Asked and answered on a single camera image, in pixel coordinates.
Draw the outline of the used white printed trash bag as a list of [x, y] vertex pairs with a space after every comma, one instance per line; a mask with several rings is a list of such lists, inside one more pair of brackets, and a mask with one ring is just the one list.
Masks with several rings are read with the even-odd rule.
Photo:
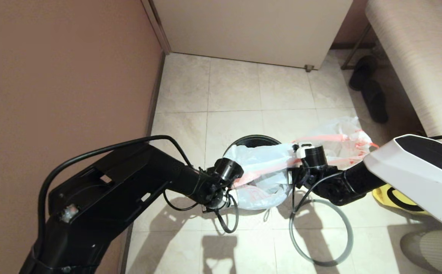
[[340, 170], [355, 166], [372, 150], [379, 148], [362, 130], [356, 116], [327, 121], [292, 143], [322, 146], [328, 164]]

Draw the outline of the yellow fabric bag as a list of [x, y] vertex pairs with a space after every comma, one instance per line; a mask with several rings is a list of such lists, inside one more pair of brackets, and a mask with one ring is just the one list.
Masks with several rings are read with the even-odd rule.
[[413, 215], [430, 216], [426, 210], [417, 210], [417, 204], [400, 191], [393, 189], [391, 195], [388, 194], [390, 185], [384, 185], [372, 191], [376, 201], [386, 207], [397, 209]]

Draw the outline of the black slipper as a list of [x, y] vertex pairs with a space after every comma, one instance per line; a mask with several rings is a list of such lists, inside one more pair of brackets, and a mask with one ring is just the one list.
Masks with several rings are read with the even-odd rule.
[[355, 91], [360, 91], [364, 83], [373, 76], [377, 67], [378, 60], [376, 57], [366, 55], [360, 58], [354, 67], [348, 86]]
[[386, 123], [386, 96], [381, 85], [376, 80], [367, 80], [362, 86], [361, 94], [372, 120], [376, 123]]

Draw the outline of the dark metal bench leg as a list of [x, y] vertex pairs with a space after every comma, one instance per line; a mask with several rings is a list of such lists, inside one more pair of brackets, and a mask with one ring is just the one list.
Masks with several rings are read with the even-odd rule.
[[371, 24], [368, 23], [366, 25], [366, 27], [364, 28], [364, 30], [362, 31], [361, 35], [359, 36], [357, 42], [355, 43], [355, 45], [353, 46], [353, 48], [351, 49], [350, 53], [348, 54], [348, 56], [346, 57], [345, 61], [343, 62], [343, 64], [341, 65], [341, 70], [348, 70], [350, 69], [350, 61], [353, 58], [353, 56], [355, 55], [356, 51], [360, 48], [360, 45], [362, 44], [362, 41], [365, 39], [365, 37], [368, 35], [369, 30], [372, 28]]

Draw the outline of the grey ribbed cylinder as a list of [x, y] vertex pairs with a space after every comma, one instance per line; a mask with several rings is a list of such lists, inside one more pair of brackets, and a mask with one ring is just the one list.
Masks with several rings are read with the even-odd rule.
[[400, 240], [400, 248], [413, 264], [442, 274], [442, 230], [407, 233]]

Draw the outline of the white door panel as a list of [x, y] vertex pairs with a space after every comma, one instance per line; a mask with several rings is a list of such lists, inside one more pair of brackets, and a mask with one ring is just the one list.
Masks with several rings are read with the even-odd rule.
[[175, 53], [320, 69], [353, 0], [153, 0]]

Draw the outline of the wood grain bench top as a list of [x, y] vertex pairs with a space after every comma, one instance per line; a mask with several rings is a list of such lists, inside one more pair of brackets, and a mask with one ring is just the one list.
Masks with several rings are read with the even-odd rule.
[[442, 0], [368, 0], [365, 13], [426, 134], [442, 135]]

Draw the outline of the grey door frame strip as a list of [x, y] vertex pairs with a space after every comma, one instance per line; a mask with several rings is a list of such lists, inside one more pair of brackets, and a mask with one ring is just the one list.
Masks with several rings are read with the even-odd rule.
[[171, 54], [172, 50], [169, 45], [167, 35], [162, 27], [161, 19], [159, 14], [155, 8], [153, 0], [141, 0], [143, 7], [146, 11], [148, 19], [150, 21], [151, 26], [153, 27], [154, 33], [157, 37], [157, 40], [165, 54]]

